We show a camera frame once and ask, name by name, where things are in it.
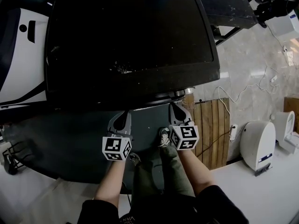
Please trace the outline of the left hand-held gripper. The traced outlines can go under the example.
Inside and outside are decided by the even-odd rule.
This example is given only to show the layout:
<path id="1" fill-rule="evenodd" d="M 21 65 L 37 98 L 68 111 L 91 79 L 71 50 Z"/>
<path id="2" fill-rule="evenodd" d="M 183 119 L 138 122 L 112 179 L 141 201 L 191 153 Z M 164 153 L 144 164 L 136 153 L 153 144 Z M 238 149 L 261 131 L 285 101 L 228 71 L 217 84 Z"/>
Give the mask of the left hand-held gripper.
<path id="1" fill-rule="evenodd" d="M 108 124 L 107 134 L 102 138 L 102 152 L 109 161 L 125 161 L 132 148 L 131 113 L 123 111 Z"/>

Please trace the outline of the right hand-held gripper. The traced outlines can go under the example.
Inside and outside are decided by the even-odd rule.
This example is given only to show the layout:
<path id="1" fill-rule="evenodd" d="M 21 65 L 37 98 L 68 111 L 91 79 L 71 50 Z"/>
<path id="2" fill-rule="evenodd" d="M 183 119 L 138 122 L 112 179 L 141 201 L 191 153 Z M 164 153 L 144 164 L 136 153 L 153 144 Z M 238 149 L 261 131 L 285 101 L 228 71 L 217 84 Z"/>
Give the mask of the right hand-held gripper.
<path id="1" fill-rule="evenodd" d="M 170 140 L 177 150 L 193 150 L 199 141 L 198 127 L 182 105 L 169 104 Z"/>

